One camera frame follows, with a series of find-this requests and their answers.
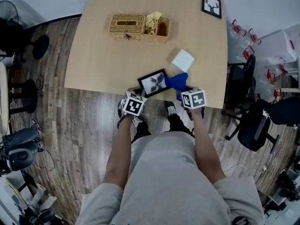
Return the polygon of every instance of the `picture frame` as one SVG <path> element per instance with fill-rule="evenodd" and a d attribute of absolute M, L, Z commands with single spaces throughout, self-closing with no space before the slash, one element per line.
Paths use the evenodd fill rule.
<path fill-rule="evenodd" d="M 202 0 L 202 11 L 222 19 L 222 6 L 220 0 Z"/>
<path fill-rule="evenodd" d="M 160 92 L 170 89 L 166 87 L 162 75 L 168 77 L 165 70 L 161 69 L 138 79 L 141 88 L 145 89 L 145 98 L 152 97 Z"/>

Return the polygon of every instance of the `black picture frame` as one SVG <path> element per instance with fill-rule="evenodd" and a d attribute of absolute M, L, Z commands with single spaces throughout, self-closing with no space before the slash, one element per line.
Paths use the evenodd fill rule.
<path fill-rule="evenodd" d="M 205 0 L 202 0 L 202 11 L 207 13 L 207 14 L 210 14 L 214 17 L 217 17 L 219 19 L 222 19 L 222 6 L 221 6 L 221 1 L 220 0 L 217 0 L 219 2 L 219 11 L 220 11 L 220 15 L 216 14 L 216 13 L 212 13 L 212 12 L 209 12 L 207 10 L 204 9 L 204 5 L 205 5 Z"/>
<path fill-rule="evenodd" d="M 145 79 L 147 79 L 147 78 L 149 78 L 149 77 L 152 77 L 152 76 L 154 76 L 154 75 L 156 75 L 156 74 L 160 74 L 160 73 L 163 73 L 163 75 L 164 75 L 165 77 L 168 77 L 168 75 L 167 75 L 167 73 L 165 72 L 165 70 L 164 70 L 164 69 L 161 69 L 161 70 L 155 71 L 155 72 L 153 72 L 153 73 L 150 73 L 150 74 L 148 74 L 148 75 L 146 75 L 146 76 L 144 76 L 144 77 L 139 78 L 139 79 L 138 79 L 138 82 L 139 82 L 141 88 L 144 89 L 144 86 L 143 86 L 143 83 L 142 83 L 143 80 L 145 80 Z M 163 91 L 166 91 L 166 90 L 168 90 L 168 89 L 170 89 L 170 88 L 165 87 L 165 88 L 163 88 L 163 89 L 161 89 L 161 90 L 158 90 L 158 91 L 155 91 L 155 92 L 153 92 L 153 93 L 151 93 L 151 94 L 147 94 L 147 93 L 145 92 L 145 98 L 152 97 L 152 96 L 154 96 L 154 95 L 156 95 L 156 94 L 158 94 L 158 93 L 161 93 L 161 92 L 163 92 Z"/>

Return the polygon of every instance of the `black pants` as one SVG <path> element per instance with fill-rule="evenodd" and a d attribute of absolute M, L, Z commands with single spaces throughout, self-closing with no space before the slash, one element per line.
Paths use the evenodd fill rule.
<path fill-rule="evenodd" d="M 177 114 L 172 114 L 171 116 L 168 117 L 168 120 L 170 122 L 169 132 L 185 132 L 187 134 L 190 134 L 192 137 L 194 137 L 191 131 L 186 126 L 183 125 L 183 122 L 181 121 L 180 117 Z M 139 139 L 140 137 L 151 135 L 151 133 L 149 132 L 148 125 L 144 122 L 139 123 L 136 129 L 137 129 L 136 135 L 133 138 L 131 143 L 133 143 L 136 139 Z"/>

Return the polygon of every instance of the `wicker container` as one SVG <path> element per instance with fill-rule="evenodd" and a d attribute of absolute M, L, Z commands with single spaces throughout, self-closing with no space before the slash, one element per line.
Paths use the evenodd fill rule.
<path fill-rule="evenodd" d="M 142 14 L 115 14 L 112 16 L 109 32 L 115 39 L 141 40 L 165 43 L 170 34 L 170 19 L 161 17 L 155 35 L 145 34 L 146 16 Z"/>

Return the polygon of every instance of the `hand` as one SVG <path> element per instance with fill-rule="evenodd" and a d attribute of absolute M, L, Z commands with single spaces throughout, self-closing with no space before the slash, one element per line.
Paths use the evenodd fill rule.
<path fill-rule="evenodd" d="M 122 125 L 123 124 L 131 124 L 132 119 L 133 119 L 133 115 L 131 115 L 131 114 L 123 115 L 117 123 L 117 128 L 119 129 L 121 124 Z"/>
<path fill-rule="evenodd" d="M 202 117 L 202 110 L 201 108 L 195 108 L 195 109 L 189 109 L 189 111 L 191 112 L 192 116 L 198 116 L 200 115 Z"/>

